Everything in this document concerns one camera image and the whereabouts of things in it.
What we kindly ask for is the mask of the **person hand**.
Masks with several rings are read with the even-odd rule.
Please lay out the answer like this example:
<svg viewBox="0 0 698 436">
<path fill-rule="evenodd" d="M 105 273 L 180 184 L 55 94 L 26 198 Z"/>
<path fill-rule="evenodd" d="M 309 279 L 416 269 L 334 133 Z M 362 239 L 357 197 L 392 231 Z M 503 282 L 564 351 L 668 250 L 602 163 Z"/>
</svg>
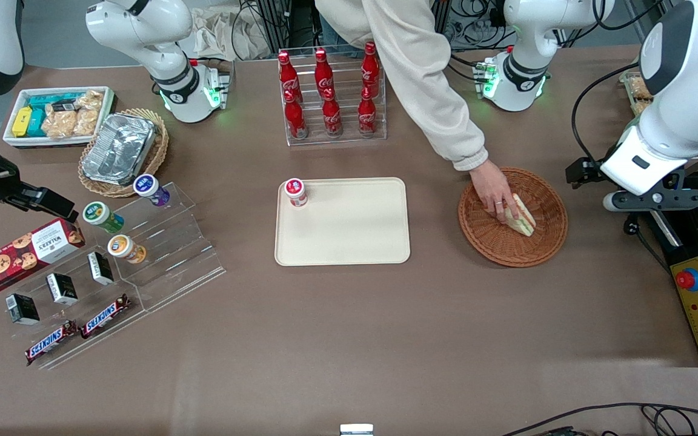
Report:
<svg viewBox="0 0 698 436">
<path fill-rule="evenodd" d="M 505 223 L 506 209 L 508 209 L 513 220 L 520 218 L 507 178 L 493 161 L 487 159 L 468 173 L 474 190 L 488 214 Z"/>
</svg>

